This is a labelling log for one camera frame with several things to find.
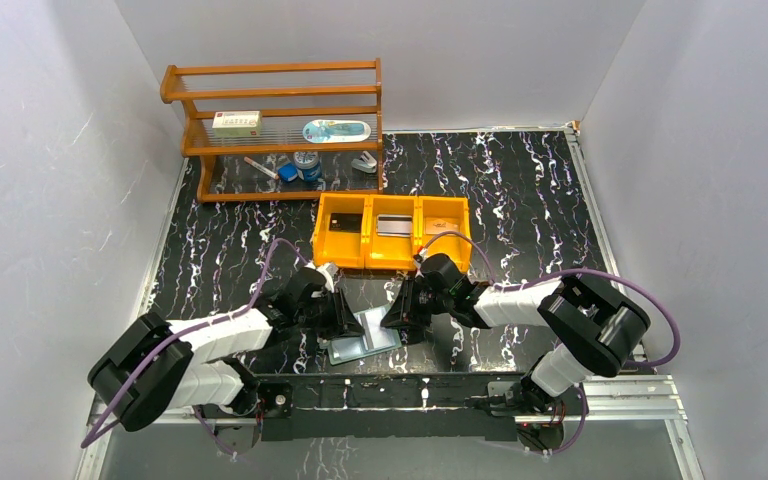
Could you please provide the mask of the orange wooden shelf rack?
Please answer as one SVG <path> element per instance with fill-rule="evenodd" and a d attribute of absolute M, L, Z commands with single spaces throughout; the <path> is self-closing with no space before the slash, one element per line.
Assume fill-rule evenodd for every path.
<path fill-rule="evenodd" d="M 379 193 L 384 187 L 382 62 L 374 60 L 224 66 L 170 65 L 160 83 L 166 104 L 180 104 L 180 151 L 198 163 L 201 203 L 308 200 L 325 192 Z M 217 111 L 260 111 L 260 137 L 218 138 Z M 302 137 L 312 120 L 360 120 L 372 133 L 357 143 L 314 144 Z M 321 178 L 290 183 L 248 165 L 247 156 L 277 172 L 293 154 L 317 151 Z M 378 160 L 376 174 L 351 167 L 362 151 Z"/>

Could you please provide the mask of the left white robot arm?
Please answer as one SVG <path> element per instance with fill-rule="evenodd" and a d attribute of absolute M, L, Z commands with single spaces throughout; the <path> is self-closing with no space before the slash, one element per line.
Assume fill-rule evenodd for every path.
<path fill-rule="evenodd" d="M 248 415 L 263 403 L 260 380 L 237 355 L 281 343 L 297 330 L 330 341 L 364 327 L 334 284 L 333 265 L 305 266 L 239 311 L 213 319 L 135 320 L 93 365 L 88 384 L 129 432 L 169 409 L 215 405 Z"/>

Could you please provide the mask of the yellow three-compartment bin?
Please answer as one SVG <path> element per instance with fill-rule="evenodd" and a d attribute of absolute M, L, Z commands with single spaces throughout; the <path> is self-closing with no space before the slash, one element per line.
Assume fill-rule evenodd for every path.
<path fill-rule="evenodd" d="M 320 197 L 313 231 L 313 262 L 346 269 L 413 270 L 414 256 L 445 253 L 469 268 L 470 208 L 463 197 L 336 194 Z"/>

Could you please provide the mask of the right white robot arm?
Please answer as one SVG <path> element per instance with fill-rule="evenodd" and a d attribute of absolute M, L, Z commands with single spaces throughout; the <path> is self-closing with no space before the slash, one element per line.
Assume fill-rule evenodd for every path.
<path fill-rule="evenodd" d="M 446 254 L 420 262 L 381 321 L 384 328 L 418 329 L 447 314 L 478 329 L 545 325 L 559 339 L 524 375 L 510 398 L 545 406 L 570 387 L 598 375 L 616 376 L 651 325 L 645 311 L 604 273 L 562 273 L 530 287 L 473 282 Z"/>

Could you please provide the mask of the green card holder wallet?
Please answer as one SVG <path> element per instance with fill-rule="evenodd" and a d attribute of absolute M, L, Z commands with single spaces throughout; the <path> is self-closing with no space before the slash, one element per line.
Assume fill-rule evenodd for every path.
<path fill-rule="evenodd" d="M 379 306 L 355 313 L 364 334 L 332 340 L 326 349 L 330 364 L 340 365 L 399 348 L 399 332 L 381 325 L 387 311 L 386 306 Z"/>

